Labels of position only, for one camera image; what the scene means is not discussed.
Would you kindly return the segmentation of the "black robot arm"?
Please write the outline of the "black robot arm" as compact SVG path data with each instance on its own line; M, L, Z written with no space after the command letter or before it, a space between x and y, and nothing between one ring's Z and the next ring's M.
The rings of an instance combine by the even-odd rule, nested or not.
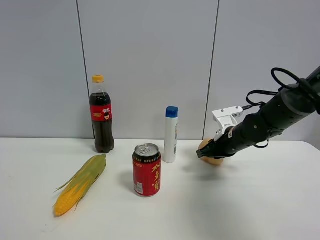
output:
M320 70L299 78L283 68L272 68L271 76L280 85L278 91L253 90L250 95L271 96L268 102L252 102L212 112L218 130L213 139L201 146L198 158L224 159L249 147L261 148L271 138L314 112L320 111Z

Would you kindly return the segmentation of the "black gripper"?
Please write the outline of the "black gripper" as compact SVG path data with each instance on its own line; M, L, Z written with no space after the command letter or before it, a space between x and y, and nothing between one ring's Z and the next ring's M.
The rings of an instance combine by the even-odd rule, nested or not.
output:
M198 158L228 158L237 152L249 148L253 142L246 137L242 123L229 127L221 138L215 142L202 142L196 151Z

